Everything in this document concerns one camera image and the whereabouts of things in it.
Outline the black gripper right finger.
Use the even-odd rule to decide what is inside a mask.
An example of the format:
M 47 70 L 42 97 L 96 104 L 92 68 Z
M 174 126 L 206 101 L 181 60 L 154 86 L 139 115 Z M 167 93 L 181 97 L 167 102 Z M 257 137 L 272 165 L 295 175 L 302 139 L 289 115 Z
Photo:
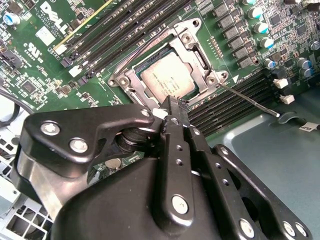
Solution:
M 311 240 L 308 227 L 226 146 L 189 125 L 200 218 L 183 240 Z

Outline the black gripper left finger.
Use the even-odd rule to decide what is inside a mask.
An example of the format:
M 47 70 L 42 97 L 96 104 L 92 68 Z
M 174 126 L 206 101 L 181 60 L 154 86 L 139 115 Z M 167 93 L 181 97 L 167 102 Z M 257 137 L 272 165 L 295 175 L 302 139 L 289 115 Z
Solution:
M 159 108 L 125 104 L 29 115 L 15 168 L 45 206 L 52 228 L 81 230 L 107 219 L 102 202 L 115 201 L 101 184 L 88 186 L 91 167 L 143 152 L 141 164 L 159 166 L 153 219 L 164 230 L 186 230 L 195 218 L 191 177 L 194 127 L 183 99 L 168 96 Z

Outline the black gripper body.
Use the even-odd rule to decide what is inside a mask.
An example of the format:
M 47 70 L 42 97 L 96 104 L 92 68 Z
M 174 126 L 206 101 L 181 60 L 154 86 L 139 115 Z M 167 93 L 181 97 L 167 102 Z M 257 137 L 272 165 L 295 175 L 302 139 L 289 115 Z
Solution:
M 235 240 L 235 230 L 213 210 L 203 180 L 192 176 L 195 219 L 170 235 L 154 221 L 160 162 L 139 160 L 72 197 L 51 229 L 53 240 Z

